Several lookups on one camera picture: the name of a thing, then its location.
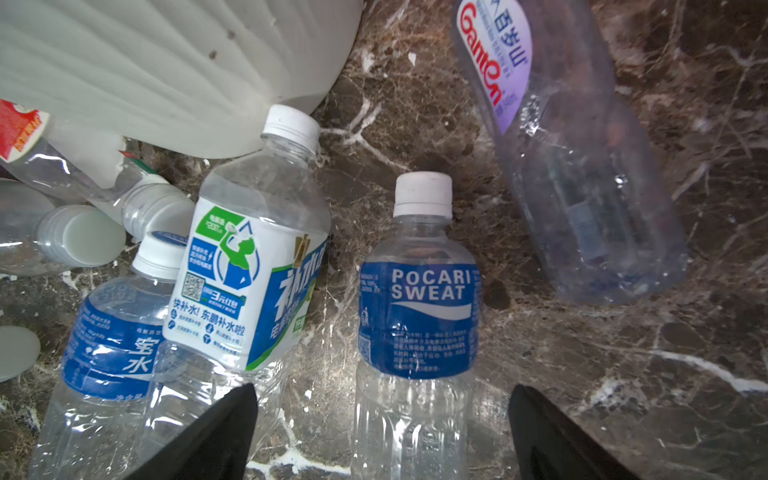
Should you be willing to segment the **green white label bottle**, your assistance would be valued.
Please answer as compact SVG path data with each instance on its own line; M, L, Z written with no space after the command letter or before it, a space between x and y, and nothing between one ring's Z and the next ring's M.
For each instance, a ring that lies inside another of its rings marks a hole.
M320 128L272 106L254 154L203 181L171 295L140 439L146 461L232 389L251 385L257 450L276 426L331 230L311 163Z

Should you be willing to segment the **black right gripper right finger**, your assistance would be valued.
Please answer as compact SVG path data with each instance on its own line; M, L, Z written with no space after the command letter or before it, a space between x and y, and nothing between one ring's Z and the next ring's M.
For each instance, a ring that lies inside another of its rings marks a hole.
M508 416L523 479L638 480L537 389L517 385Z

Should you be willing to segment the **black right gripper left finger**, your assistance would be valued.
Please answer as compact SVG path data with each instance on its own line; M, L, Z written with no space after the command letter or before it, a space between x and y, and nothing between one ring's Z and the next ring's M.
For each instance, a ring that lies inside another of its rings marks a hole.
M128 477L241 480L257 419L254 386L237 387Z

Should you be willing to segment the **Pocari Sweat blue label bottle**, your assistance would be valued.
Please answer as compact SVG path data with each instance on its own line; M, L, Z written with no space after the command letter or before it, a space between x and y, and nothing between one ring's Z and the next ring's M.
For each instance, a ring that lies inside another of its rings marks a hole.
M355 479L464 479L482 278L446 233L452 180L397 179L394 233L360 271Z

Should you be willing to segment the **purple label Ganten bottle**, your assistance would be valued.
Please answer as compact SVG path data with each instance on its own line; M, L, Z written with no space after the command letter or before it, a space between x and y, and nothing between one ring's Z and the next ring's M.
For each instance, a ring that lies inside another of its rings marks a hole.
M459 1L451 36L557 294L619 304L685 279L684 231L586 1Z

